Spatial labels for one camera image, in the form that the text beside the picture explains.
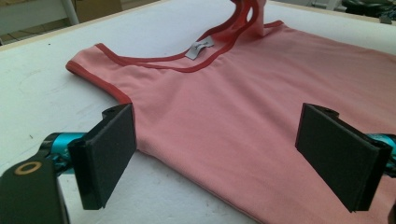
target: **red neckline binding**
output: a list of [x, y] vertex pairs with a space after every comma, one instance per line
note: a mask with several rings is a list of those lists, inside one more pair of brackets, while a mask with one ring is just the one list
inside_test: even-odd
[[[191, 67], [171, 67], [171, 66], [164, 66], [164, 65], [157, 65], [157, 64], [150, 64], [150, 63], [155, 63], [155, 62], [170, 62], [170, 61], [175, 61], [178, 59], [181, 59], [185, 57], [185, 53], [187, 52], [186, 50], [182, 53], [179, 53], [174, 56], [169, 56], [169, 57], [164, 57], [164, 58], [134, 58], [134, 57], [123, 57], [119, 56], [116, 53], [114, 53], [111, 49], [106, 47], [104, 44], [97, 44], [95, 45], [99, 50], [101, 50], [110, 60], [113, 62], [126, 66], [126, 65], [135, 65], [135, 66], [143, 66], [147, 68], [155, 68], [155, 69], [172, 69], [178, 72], [184, 72], [184, 73], [191, 73], [198, 71], [204, 67], [207, 67], [210, 65], [216, 58], [220, 56], [220, 54], [223, 54], [230, 50], [233, 45], [235, 44], [238, 36], [240, 36], [242, 33], [246, 31], [247, 28], [249, 28], [254, 22], [258, 19], [260, 14], [258, 13], [259, 11], [259, 5], [257, 3], [257, 0], [247, 0], [247, 1], [233, 1], [236, 5], [235, 11], [233, 15], [231, 16], [230, 19], [228, 19], [226, 22], [223, 24], [216, 26], [208, 31], [206, 31], [201, 37], [198, 38], [198, 41], [201, 39], [204, 39], [205, 37], [209, 35], [213, 35], [215, 33], [218, 33], [220, 31], [223, 31], [233, 25], [240, 17], [240, 15], [247, 14], [247, 12], [252, 8], [252, 17], [250, 21], [248, 21], [244, 26], [239, 28], [237, 31], [235, 31], [232, 36], [231, 40], [228, 41], [221, 49], [218, 51], [214, 52], [212, 55], [210, 55], [206, 60], [204, 60], [201, 63], [198, 63], [194, 66]], [[275, 21], [269, 24], [265, 24], [263, 27], [264, 28], [269, 28], [269, 27], [276, 27], [278, 25], [283, 24], [282, 21]]]

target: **pink shirt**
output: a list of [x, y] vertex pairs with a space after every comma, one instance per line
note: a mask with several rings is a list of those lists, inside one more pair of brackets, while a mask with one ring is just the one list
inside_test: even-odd
[[231, 18], [199, 38], [215, 46], [194, 61], [122, 57], [98, 44], [66, 67], [134, 103], [139, 150], [260, 222], [388, 223], [395, 179], [383, 176], [370, 211], [349, 213], [294, 143], [303, 103], [364, 133], [396, 133], [396, 56], [281, 21], [263, 28], [265, 1], [234, 2]]

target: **pink fabric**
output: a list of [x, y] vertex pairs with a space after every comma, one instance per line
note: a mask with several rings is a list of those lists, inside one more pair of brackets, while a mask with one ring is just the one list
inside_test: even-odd
[[383, 176], [369, 212], [349, 213], [294, 142], [304, 102], [364, 133], [396, 133], [396, 56], [280, 21], [262, 29], [264, 1], [235, 3], [200, 38], [216, 47], [196, 61], [121, 57], [100, 44], [66, 67], [134, 103], [139, 150], [262, 223], [388, 223], [394, 179]]

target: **table surface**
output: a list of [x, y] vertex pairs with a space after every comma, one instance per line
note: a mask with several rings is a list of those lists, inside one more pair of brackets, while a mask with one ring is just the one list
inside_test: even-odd
[[[0, 174], [36, 153], [50, 133], [87, 132], [117, 102], [70, 74], [79, 50], [105, 43], [121, 55], [181, 52], [233, 13], [226, 0], [168, 0], [0, 48]], [[396, 54], [396, 28], [376, 19], [269, 2], [265, 22]], [[255, 223], [160, 161], [135, 153], [106, 209], [82, 209], [73, 175], [59, 177], [72, 223]]]

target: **clothing label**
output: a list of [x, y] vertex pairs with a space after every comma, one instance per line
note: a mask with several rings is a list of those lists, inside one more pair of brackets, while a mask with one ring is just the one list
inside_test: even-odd
[[205, 39], [202, 39], [201, 41], [195, 42], [191, 45], [189, 51], [186, 53], [186, 57], [188, 57], [191, 60], [194, 60], [198, 57], [199, 52], [203, 48], [210, 48], [214, 45], [212, 37], [210, 35], [206, 37]]

